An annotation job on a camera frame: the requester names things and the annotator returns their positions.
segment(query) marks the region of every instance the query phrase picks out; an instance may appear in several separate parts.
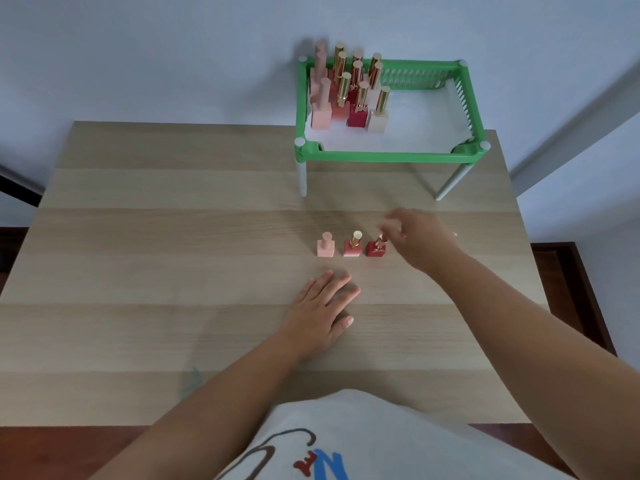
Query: brown floor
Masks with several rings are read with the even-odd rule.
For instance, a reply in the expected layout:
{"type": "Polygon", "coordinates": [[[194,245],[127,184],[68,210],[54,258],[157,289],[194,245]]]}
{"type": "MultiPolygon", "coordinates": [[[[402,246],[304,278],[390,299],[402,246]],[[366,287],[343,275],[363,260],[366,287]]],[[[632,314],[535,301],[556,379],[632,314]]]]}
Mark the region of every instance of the brown floor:
{"type": "MultiPolygon", "coordinates": [[[[24,231],[0,235],[0,292],[24,231]]],[[[569,286],[554,252],[535,251],[551,312],[583,333],[569,286]]],[[[531,424],[474,424],[473,427],[571,474],[531,424]]],[[[0,478],[85,480],[137,438],[146,426],[0,428],[0,478]]]]}

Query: wooden tabletop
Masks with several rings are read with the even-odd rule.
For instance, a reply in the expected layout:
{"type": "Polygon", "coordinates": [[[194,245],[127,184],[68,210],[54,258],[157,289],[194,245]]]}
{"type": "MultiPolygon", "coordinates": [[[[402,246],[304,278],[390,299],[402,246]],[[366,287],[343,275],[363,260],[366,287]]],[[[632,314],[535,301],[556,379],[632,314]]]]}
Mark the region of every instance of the wooden tabletop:
{"type": "Polygon", "coordinates": [[[347,269],[352,328],[281,401],[357,388],[464,422],[527,418],[450,298],[391,249],[317,258],[329,231],[435,209],[460,245],[546,306],[495,132],[451,165],[308,163],[292,127],[76,123],[0,297],[0,426],[149,424],[278,327],[302,284],[347,269]]]}

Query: right hand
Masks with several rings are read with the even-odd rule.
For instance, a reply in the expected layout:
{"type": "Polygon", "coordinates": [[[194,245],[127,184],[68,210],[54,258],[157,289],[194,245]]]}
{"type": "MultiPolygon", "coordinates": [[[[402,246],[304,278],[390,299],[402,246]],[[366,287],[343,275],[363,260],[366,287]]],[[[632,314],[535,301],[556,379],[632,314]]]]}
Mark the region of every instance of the right hand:
{"type": "Polygon", "coordinates": [[[431,275],[448,257],[460,248],[452,232],[434,213],[423,213],[403,207],[392,210],[386,219],[400,221],[380,224],[400,256],[414,268],[431,275]]]}

